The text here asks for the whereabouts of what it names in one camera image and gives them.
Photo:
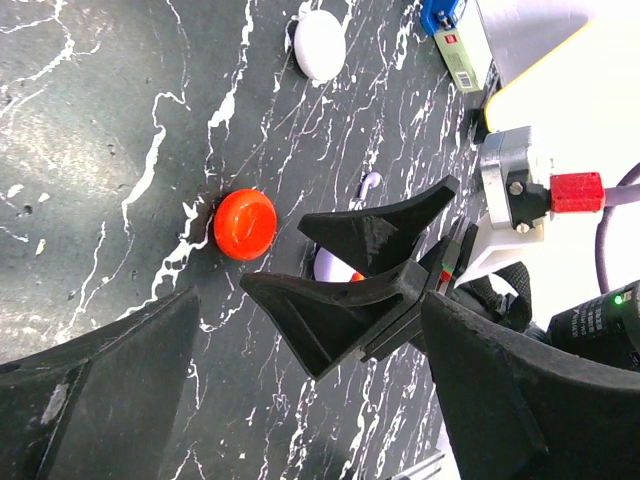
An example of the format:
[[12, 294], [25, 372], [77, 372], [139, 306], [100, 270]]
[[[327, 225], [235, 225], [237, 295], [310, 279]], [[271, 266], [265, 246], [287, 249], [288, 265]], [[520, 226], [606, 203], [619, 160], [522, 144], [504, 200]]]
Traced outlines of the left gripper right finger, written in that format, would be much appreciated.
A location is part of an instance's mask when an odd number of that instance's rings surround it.
[[638, 373], [563, 352], [434, 292], [421, 325], [461, 478], [638, 478]]

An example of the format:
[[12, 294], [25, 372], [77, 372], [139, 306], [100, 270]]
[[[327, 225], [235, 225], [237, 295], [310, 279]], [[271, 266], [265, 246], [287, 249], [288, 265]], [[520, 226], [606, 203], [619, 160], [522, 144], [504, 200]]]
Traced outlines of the red earbud charging case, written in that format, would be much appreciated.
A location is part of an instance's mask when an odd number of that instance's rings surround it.
[[261, 191], [240, 189], [228, 194], [213, 216], [213, 237], [229, 258], [252, 261], [272, 245], [277, 231], [277, 213]]

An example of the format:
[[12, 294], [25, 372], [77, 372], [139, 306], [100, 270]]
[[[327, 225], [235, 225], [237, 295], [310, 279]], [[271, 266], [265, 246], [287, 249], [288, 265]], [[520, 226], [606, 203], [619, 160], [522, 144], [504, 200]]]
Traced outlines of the white earbud charging case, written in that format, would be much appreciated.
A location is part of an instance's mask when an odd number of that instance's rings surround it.
[[310, 11], [298, 21], [293, 48], [302, 72], [319, 83], [333, 80], [346, 61], [341, 23], [326, 10]]

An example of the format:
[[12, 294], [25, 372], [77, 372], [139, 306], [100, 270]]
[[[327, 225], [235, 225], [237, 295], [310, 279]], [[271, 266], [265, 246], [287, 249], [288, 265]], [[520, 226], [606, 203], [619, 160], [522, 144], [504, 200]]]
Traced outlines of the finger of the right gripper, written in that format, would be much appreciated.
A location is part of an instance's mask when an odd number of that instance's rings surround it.
[[312, 213], [298, 230], [354, 270], [373, 277], [408, 260], [424, 230], [454, 199], [459, 180], [447, 175], [426, 191], [391, 205]]
[[245, 274], [241, 287], [270, 317], [306, 374], [325, 377], [354, 352], [384, 360], [421, 336], [429, 272], [408, 260], [372, 278], [326, 283], [271, 273]]

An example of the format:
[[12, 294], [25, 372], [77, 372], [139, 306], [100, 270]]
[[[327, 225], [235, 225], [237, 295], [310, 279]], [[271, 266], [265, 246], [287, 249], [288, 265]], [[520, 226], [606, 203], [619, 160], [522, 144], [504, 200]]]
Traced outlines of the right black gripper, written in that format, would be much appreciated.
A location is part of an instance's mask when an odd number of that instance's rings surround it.
[[624, 370], [639, 368], [639, 284], [632, 282], [554, 315], [547, 329], [532, 321], [530, 276], [486, 220], [457, 220], [422, 257], [419, 232], [394, 230], [367, 242], [369, 277], [411, 260], [429, 275], [425, 287], [483, 318], [556, 349]]

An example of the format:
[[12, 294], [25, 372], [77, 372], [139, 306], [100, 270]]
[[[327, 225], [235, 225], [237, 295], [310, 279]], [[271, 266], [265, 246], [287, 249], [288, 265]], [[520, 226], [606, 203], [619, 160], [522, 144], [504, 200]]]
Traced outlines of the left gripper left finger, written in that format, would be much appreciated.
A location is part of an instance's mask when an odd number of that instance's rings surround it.
[[155, 479], [200, 319], [194, 287], [1, 366], [4, 479]]

